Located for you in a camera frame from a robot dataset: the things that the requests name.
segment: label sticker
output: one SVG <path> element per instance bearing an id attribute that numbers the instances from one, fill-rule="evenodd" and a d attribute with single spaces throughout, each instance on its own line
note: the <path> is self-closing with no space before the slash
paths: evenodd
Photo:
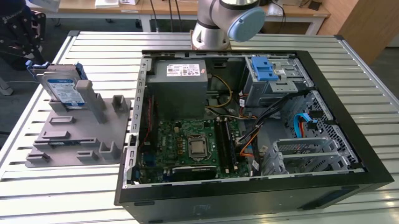
<path id="1" fill-rule="evenodd" d="M 253 161 L 253 167 L 260 171 L 260 163 L 256 160 Z"/>
<path id="2" fill-rule="evenodd" d="M 285 69 L 276 70 L 276 74 L 286 74 Z"/>
<path id="3" fill-rule="evenodd" d="M 246 100 L 245 99 L 240 99 L 240 106 L 246 107 Z"/>
<path id="4" fill-rule="evenodd" d="M 58 98 L 67 106 L 83 106 L 86 104 L 81 93 L 75 90 L 75 83 L 71 79 L 49 79 Z"/>
<path id="5" fill-rule="evenodd" d="M 121 10 L 122 13 L 139 13 L 138 10 Z"/>
<path id="6" fill-rule="evenodd" d="M 199 64 L 170 64 L 167 76 L 201 76 Z"/>

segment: blue hard drive label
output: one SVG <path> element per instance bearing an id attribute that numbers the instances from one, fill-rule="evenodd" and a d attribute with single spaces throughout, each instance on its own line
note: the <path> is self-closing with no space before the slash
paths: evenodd
<path id="1" fill-rule="evenodd" d="M 73 107 L 86 104 L 73 79 L 49 79 L 49 85 L 63 104 Z"/>

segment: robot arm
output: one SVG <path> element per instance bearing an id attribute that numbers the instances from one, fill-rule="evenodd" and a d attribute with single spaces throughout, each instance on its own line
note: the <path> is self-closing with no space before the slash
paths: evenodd
<path id="1" fill-rule="evenodd" d="M 265 24 L 266 13 L 261 0 L 199 1 L 198 24 L 193 32 L 197 49 L 227 49 L 230 39 L 250 40 Z"/>

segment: green motherboard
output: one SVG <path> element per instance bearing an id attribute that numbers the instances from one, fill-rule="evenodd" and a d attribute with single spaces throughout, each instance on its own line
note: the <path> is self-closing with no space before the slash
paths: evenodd
<path id="1" fill-rule="evenodd" d="M 221 167 L 221 143 L 215 130 L 217 120 L 175 120 L 161 121 L 158 128 L 158 150 L 145 156 L 153 160 L 147 167 L 147 183 L 169 182 L 171 168 L 183 166 L 215 166 L 215 179 L 249 176 L 248 160 L 236 162 L 229 171 Z M 240 136 L 238 121 L 226 120 L 230 136 Z"/>

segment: power cable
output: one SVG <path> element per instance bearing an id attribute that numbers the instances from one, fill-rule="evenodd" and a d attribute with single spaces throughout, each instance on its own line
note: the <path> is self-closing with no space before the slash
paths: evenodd
<path id="1" fill-rule="evenodd" d="M 153 0 L 150 0 L 151 2 L 151 8 L 153 8 L 153 13 L 154 13 L 154 18 L 155 18 L 155 31 L 159 32 L 161 31 L 161 28 L 158 26 L 158 19 L 157 19 L 157 13 L 155 13 L 155 8 L 154 8 L 154 3 L 153 3 Z"/>
<path id="2" fill-rule="evenodd" d="M 181 10 L 179 10 L 178 0 L 175 0 L 175 2 L 177 2 L 177 8 L 178 8 L 179 26 L 181 26 L 181 33 L 182 33 L 183 32 L 183 25 L 182 25 L 182 18 L 181 18 Z"/>
<path id="3" fill-rule="evenodd" d="M 170 3 L 170 13 L 171 13 L 171 32 L 174 32 L 174 17 L 173 17 L 173 5 L 171 0 L 169 0 Z"/>

